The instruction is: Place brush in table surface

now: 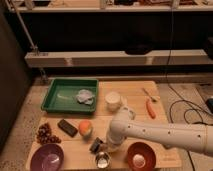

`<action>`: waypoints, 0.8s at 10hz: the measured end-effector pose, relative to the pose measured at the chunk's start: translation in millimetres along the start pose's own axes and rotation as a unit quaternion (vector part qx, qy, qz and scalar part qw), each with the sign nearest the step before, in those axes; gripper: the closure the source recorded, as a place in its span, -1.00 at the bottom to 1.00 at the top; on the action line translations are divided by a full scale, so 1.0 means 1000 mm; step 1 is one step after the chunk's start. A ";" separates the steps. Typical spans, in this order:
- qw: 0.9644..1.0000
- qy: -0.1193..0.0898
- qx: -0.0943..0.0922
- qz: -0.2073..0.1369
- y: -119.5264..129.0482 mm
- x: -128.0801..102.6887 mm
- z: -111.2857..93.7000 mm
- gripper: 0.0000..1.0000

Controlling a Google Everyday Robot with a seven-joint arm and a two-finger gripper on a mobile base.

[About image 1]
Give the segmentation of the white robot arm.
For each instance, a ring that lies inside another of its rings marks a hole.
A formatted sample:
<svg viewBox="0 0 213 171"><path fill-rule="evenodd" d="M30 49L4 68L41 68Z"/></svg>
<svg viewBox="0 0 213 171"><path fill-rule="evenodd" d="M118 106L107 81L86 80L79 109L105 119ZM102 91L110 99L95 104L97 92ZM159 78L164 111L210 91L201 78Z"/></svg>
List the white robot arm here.
<svg viewBox="0 0 213 171"><path fill-rule="evenodd" d="M122 107L106 126L98 128L110 151L116 151L126 138L131 137L213 157L213 126L146 123L137 121L135 116L130 108Z"/></svg>

